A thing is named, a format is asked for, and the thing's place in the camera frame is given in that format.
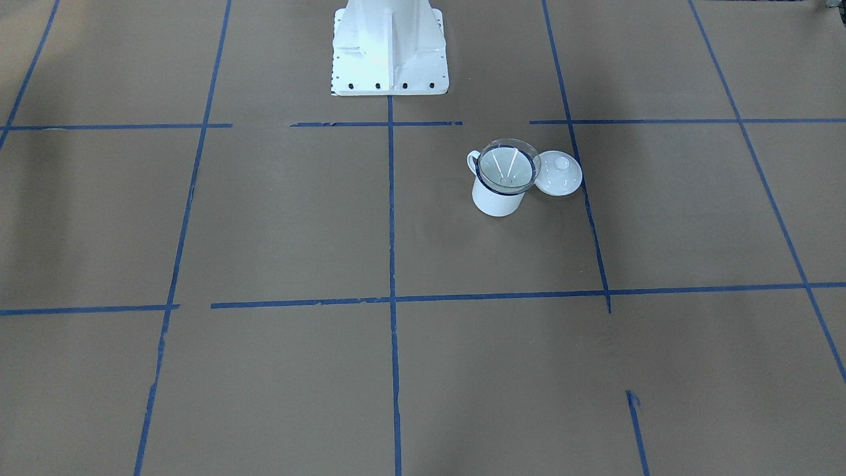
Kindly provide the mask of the clear glass funnel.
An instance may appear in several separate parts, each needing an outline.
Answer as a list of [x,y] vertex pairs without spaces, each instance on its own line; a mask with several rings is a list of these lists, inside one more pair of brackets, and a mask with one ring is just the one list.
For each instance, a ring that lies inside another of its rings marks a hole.
[[540,153],[522,139],[495,139],[482,151],[468,154],[468,166],[491,192],[516,196],[537,181]]

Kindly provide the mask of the white enamel mug blue rim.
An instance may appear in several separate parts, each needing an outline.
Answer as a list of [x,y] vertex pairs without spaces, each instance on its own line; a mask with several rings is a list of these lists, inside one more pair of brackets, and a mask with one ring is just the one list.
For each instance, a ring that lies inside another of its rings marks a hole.
[[516,196],[503,196],[501,194],[491,192],[489,189],[484,187],[483,184],[481,184],[475,173],[473,171],[471,172],[475,176],[475,181],[473,183],[472,190],[472,199],[480,211],[482,211],[486,215],[497,218],[508,216],[516,211],[516,209],[522,202],[523,196],[525,196],[526,192]]

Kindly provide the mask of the white ceramic lid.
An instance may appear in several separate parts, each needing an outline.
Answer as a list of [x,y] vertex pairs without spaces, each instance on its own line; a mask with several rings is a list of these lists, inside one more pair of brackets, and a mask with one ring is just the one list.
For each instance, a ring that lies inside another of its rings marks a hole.
[[582,186],[581,166],[563,151],[550,150],[540,153],[539,165],[535,187],[549,196],[567,196]]

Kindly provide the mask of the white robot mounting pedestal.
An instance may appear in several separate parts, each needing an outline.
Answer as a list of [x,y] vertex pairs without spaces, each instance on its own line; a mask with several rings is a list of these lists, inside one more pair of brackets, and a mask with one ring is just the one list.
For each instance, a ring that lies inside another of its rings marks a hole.
[[332,95],[444,95],[449,86],[443,15],[429,1],[348,1],[334,12]]

